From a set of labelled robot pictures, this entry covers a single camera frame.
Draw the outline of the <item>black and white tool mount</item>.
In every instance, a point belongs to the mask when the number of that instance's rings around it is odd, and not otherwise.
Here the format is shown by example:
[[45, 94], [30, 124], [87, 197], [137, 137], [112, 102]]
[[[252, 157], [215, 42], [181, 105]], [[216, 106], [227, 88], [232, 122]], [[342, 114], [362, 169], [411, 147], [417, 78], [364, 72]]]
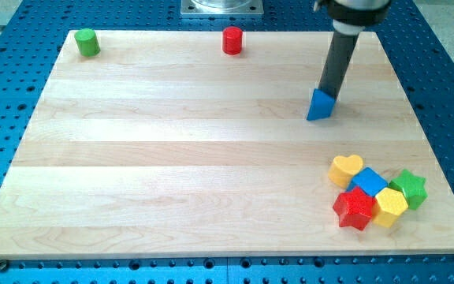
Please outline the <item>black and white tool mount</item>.
[[357, 36], [366, 27], [380, 24], [391, 4], [392, 0], [315, 0], [313, 11], [325, 8], [336, 32]]

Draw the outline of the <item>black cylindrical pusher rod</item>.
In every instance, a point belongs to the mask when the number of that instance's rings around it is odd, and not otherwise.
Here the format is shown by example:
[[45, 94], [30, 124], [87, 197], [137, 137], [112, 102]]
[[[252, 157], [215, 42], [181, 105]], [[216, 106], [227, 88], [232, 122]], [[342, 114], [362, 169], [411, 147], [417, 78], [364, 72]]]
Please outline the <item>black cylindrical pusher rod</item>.
[[346, 35], [335, 31], [331, 40], [318, 88], [336, 100], [359, 35]]

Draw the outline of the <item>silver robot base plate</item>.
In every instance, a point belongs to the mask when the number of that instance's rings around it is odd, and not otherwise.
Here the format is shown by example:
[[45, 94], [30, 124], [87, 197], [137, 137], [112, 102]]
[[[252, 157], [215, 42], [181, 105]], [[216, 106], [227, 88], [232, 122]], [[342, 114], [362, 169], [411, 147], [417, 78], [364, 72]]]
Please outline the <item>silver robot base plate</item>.
[[262, 15], [262, 0], [181, 0], [180, 14], [202, 15]]

